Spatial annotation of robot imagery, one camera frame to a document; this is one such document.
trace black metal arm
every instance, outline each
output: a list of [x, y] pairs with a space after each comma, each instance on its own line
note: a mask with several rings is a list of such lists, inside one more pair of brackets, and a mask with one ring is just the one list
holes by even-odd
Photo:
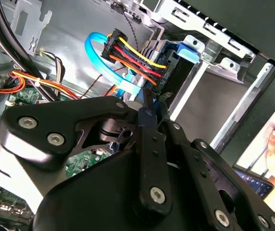
[[[275, 231], [275, 213], [205, 141], [190, 143], [147, 90], [144, 102], [136, 111], [109, 96], [3, 113], [0, 156], [23, 166], [44, 197], [34, 231]], [[36, 126], [21, 126], [25, 117]], [[68, 157], [111, 141], [120, 143], [116, 154], [64, 182], [51, 180], [51, 190], [35, 182], [33, 175], [56, 179]]]

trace black plastic part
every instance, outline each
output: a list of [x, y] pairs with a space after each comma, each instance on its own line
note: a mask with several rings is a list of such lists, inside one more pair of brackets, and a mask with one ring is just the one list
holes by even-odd
[[[59, 169], [69, 156], [108, 143], [100, 139], [98, 132], [102, 120], [123, 119], [132, 111], [113, 96], [13, 107], [6, 110], [0, 119], [0, 144], [42, 169]], [[48, 119], [51, 115], [62, 116]], [[38, 125], [33, 129], [22, 128], [18, 123], [22, 117], [31, 117]], [[47, 136], [51, 133], [61, 134], [64, 144], [50, 144]], [[23, 152], [21, 146], [9, 145], [14, 141], [22, 141]]]
[[161, 95], [171, 93], [171, 97], [166, 99], [166, 104], [169, 107], [181, 88], [183, 82], [187, 79], [192, 71], [194, 64], [190, 61], [180, 58], [174, 71], [169, 75], [168, 80], [164, 83], [164, 88], [161, 90]]
[[155, 223], [136, 215], [132, 205], [135, 163], [134, 152], [126, 150], [56, 186], [40, 204], [33, 231], [78, 231], [86, 227], [89, 231], [200, 230], [191, 208], [191, 184], [184, 183], [187, 178], [183, 171], [171, 166], [167, 166], [171, 213]]
[[233, 166], [275, 112], [275, 69], [272, 82], [256, 97], [239, 127], [221, 151], [222, 158]]
[[104, 44], [104, 48], [103, 48], [103, 51], [101, 54], [102, 58], [110, 61], [113, 64], [116, 61], [114, 59], [110, 58], [110, 54], [112, 54], [112, 50], [114, 50], [113, 46], [116, 44], [116, 41], [119, 40], [118, 37], [122, 37], [125, 41], [128, 41], [128, 37], [123, 32], [121, 32], [119, 29], [115, 29], [113, 31], [112, 35], [108, 37], [107, 43]]
[[[263, 230], [258, 215], [270, 223], [271, 216], [275, 217], [275, 213], [265, 203], [260, 203], [261, 198], [205, 141], [194, 140], [192, 147], [202, 153], [203, 160], [216, 172], [217, 190], [224, 190], [232, 198], [238, 224], [244, 230]], [[272, 225], [267, 230], [275, 231], [275, 226]]]
[[166, 56], [168, 56], [165, 61], [167, 63], [167, 68], [162, 73], [162, 78], [158, 80], [158, 85], [152, 88], [158, 95], [161, 94], [163, 88], [169, 81], [180, 59], [180, 56], [178, 56], [174, 50], [169, 50]]
[[[167, 216], [172, 209], [164, 136], [157, 131], [157, 116], [151, 93], [151, 90], [143, 89], [144, 107], [138, 111], [135, 131], [138, 188], [133, 198], [136, 213], [148, 222]], [[165, 198], [163, 202], [157, 203], [151, 197], [150, 192], [153, 187], [162, 190], [164, 196], [157, 193], [158, 197]]]

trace gray metal panel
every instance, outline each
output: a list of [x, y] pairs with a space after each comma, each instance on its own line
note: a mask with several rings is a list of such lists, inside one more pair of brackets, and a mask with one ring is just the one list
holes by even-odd
[[[124, 16], [113, 12], [110, 5], [102, 0], [45, 0], [42, 4], [42, 15], [48, 10], [52, 11], [52, 17], [41, 34], [37, 49], [44, 48], [59, 56], [66, 67], [64, 79], [82, 88], [88, 88], [99, 75], [84, 49], [84, 41], [89, 33], [98, 31], [108, 35], [118, 28], [127, 34], [130, 44], [135, 43]], [[132, 26], [141, 47], [151, 32], [135, 22], [132, 22]], [[101, 53], [101, 45], [94, 43], [94, 47]], [[110, 85], [102, 77], [93, 87], [93, 91], [102, 95]]]

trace red wire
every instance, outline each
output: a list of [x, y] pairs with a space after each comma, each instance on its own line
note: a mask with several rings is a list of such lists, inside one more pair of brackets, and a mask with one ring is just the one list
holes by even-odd
[[122, 49], [120, 49], [117, 46], [114, 46], [114, 48], [120, 52], [125, 58], [127, 58], [130, 62], [134, 63], [135, 65], [138, 65], [139, 67], [141, 67], [144, 71], [147, 71], [150, 74], [153, 74], [155, 76], [161, 77], [161, 75], [155, 71], [149, 70], [147, 67], [143, 66], [142, 64], [139, 64], [137, 61], [135, 61], [133, 58], [131, 58], [129, 55], [127, 55], [125, 52], [122, 51]]
[[112, 95], [113, 92], [116, 90], [117, 85], [114, 85], [113, 88], [110, 90], [110, 92], [108, 93], [108, 95]]
[[[119, 70], [124, 69], [124, 68], [125, 68], [125, 67], [122, 66], [122, 67], [120, 67], [120, 68], [114, 70], [114, 72], [119, 71]], [[95, 81], [90, 85], [90, 87], [85, 91], [85, 93], [84, 93], [83, 95], [81, 95], [80, 99], [81, 99], [83, 96], [85, 96], [85, 95], [89, 92], [89, 90], [95, 85], [95, 83], [99, 80], [99, 78], [100, 78], [101, 76], [102, 76], [102, 74], [100, 74], [100, 75], [97, 77], [97, 79], [95, 79]]]
[[143, 74], [140, 70], [138, 70], [137, 68], [135, 68], [134, 66], [132, 66], [130, 63], [127, 63], [126, 61], [119, 59], [117, 57], [115, 57], [114, 55], [109, 55], [112, 59], [119, 61], [120, 63], [123, 63], [124, 65], [126, 65], [128, 68], [134, 70], [135, 72], [139, 73], [141, 76], [143, 76], [145, 79], [147, 79], [150, 83], [152, 83], [153, 85], [157, 85], [155, 81], [153, 81], [150, 77], [148, 77], [147, 75]]
[[2, 94], [11, 94], [11, 93], [16, 93], [21, 91], [23, 88], [25, 88], [25, 81], [21, 78], [18, 77], [19, 79], [19, 85], [14, 87], [14, 88], [10, 88], [10, 89], [0, 89], [0, 93]]

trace metal hole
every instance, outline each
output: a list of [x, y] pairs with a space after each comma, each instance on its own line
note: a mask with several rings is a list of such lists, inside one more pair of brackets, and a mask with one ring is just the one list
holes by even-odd
[[200, 172], [200, 175], [204, 178], [207, 178], [207, 175], [204, 172]]
[[133, 132], [132, 131], [124, 131], [123, 132], [123, 137], [124, 138], [128, 138], [128, 137], [130, 137], [130, 136], [132, 136], [132, 134], [133, 134]]
[[159, 156], [159, 153], [157, 151], [152, 151], [152, 154], [155, 156], [155, 157], [158, 157]]
[[120, 108], [124, 108], [125, 106], [122, 104], [122, 103], [120, 103], [120, 102], [117, 102], [116, 103], [116, 106], [118, 106], [118, 107], [120, 107]]
[[269, 223], [266, 221], [265, 218], [263, 218], [262, 216], [258, 215], [258, 219], [261, 222], [261, 224], [263, 224], [266, 228], [269, 228]]

